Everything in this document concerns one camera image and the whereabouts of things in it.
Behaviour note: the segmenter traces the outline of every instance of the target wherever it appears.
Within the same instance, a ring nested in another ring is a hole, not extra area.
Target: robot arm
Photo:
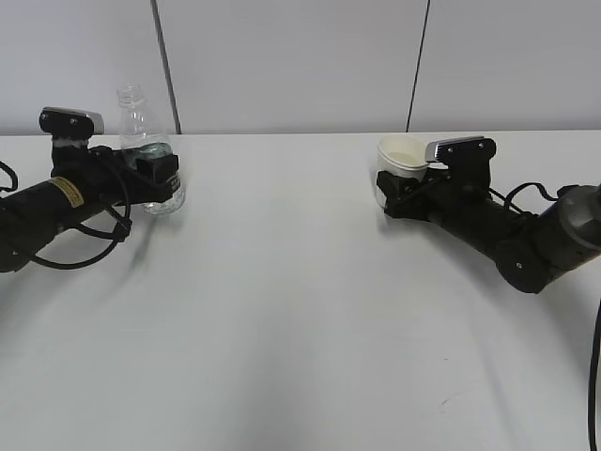
[[[136,161],[130,168],[119,150],[88,148],[88,139],[103,132],[100,115],[60,108],[44,108],[39,125],[53,136],[51,178],[0,199],[0,272],[18,271],[29,261],[60,270],[79,269],[106,257],[130,233],[131,205],[164,202],[177,186],[178,159],[168,155],[151,161]],[[17,190],[12,169],[2,163]],[[124,206],[119,214],[115,206]],[[83,221],[108,211],[116,219],[112,233],[90,229]],[[63,264],[37,257],[36,253],[64,230],[110,240],[100,255],[89,260]]]
[[[437,224],[491,258],[513,287],[538,293],[601,254],[601,191],[568,186],[540,215],[513,211],[513,196],[530,184],[503,204],[493,201],[489,161],[495,153],[494,141],[482,136],[431,143],[426,161],[445,169],[428,168],[422,182],[378,173],[385,212]]]

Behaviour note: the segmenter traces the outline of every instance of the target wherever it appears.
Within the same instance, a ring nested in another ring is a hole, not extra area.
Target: cable
[[[514,197],[516,197],[516,195],[518,195],[522,190],[528,188],[529,186],[535,186],[538,192],[541,194],[541,196],[550,202],[558,200],[557,197],[553,197],[547,192],[545,185],[543,185],[542,183],[539,183],[538,181],[529,181],[527,183],[522,183],[521,185],[518,185],[507,195],[507,197],[505,198],[505,203],[503,204],[503,208],[509,210],[509,207],[512,205],[512,200],[514,200]]]
[[[115,250],[116,246],[120,242],[123,241],[123,238],[122,238],[123,234],[118,233],[119,228],[128,227],[131,224],[131,220],[130,220],[131,200],[130,200],[130,193],[125,184],[125,181],[119,175],[119,173],[113,168],[113,166],[111,164],[109,164],[103,160],[99,160],[99,161],[117,179],[119,186],[121,188],[121,191],[123,193],[123,200],[124,200],[124,205],[125,205],[125,211],[123,213],[123,216],[118,217],[118,218],[117,218],[117,216],[119,216],[118,213],[116,213],[116,211],[110,205],[105,206],[106,211],[108,211],[111,214],[111,216],[113,216],[117,219],[117,223],[115,224],[115,227],[113,228],[113,233],[112,233],[113,241],[106,247],[106,249],[104,249],[102,252],[100,252],[97,256],[91,257],[84,261],[78,261],[76,263],[58,263],[55,261],[47,260],[46,258],[38,257],[34,253],[29,252],[26,249],[23,249],[21,246],[15,244],[14,242],[7,240],[7,238],[3,237],[2,235],[0,235],[0,241],[4,242],[7,246],[11,247],[14,251],[25,255],[34,263],[38,263],[41,266],[44,266],[46,268],[51,268],[53,270],[63,270],[63,271],[80,270],[82,268],[86,268],[90,265],[93,265],[94,263],[98,263],[103,258],[105,258],[109,254],[111,254],[111,252],[113,252]],[[88,234],[88,235],[90,234],[90,233],[88,233],[88,231],[92,230],[85,226],[83,226],[81,228],[83,229],[82,230],[83,233]]]
[[[601,303],[594,322],[593,351],[591,353],[591,372],[589,374],[589,446],[591,451],[597,451],[596,440],[596,391],[597,370],[599,367],[599,351],[601,350]]]
[[[2,169],[10,178],[10,187],[0,186],[0,192],[6,191],[7,193],[12,193],[17,191],[17,188],[19,187],[19,178],[17,178],[17,173],[12,169],[12,167],[3,162],[0,162],[0,169]]]
[[[488,191],[495,195],[496,197],[498,197],[500,200],[502,200],[503,202],[505,202],[507,200],[507,198],[502,195],[501,193],[499,193],[498,191],[493,190],[492,188],[488,188]],[[521,209],[520,207],[518,207],[516,204],[514,204],[513,202],[509,203],[510,207],[512,209],[514,209],[515,211],[517,211],[519,214],[526,214],[526,211],[524,211],[523,209]]]

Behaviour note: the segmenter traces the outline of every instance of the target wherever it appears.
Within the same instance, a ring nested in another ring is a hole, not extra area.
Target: paper cup
[[[425,144],[407,134],[391,134],[378,143],[378,172],[387,171],[405,179],[422,181],[428,163],[425,162]],[[386,197],[376,188],[378,204],[384,208]]]

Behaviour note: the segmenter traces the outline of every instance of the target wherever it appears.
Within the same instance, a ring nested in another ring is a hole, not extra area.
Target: label
[[[64,177],[52,177],[48,181],[65,195],[72,208],[76,209],[84,204],[84,197],[70,180]]]

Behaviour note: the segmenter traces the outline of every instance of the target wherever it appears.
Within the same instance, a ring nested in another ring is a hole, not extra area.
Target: table surface
[[[501,192],[601,178],[601,132],[486,135]],[[601,259],[526,295],[434,226],[388,220],[381,136],[176,136],[180,212],[135,212],[90,269],[0,274],[0,449],[588,449]],[[3,137],[0,159],[24,187],[50,148]],[[103,245],[68,232],[43,255]]]

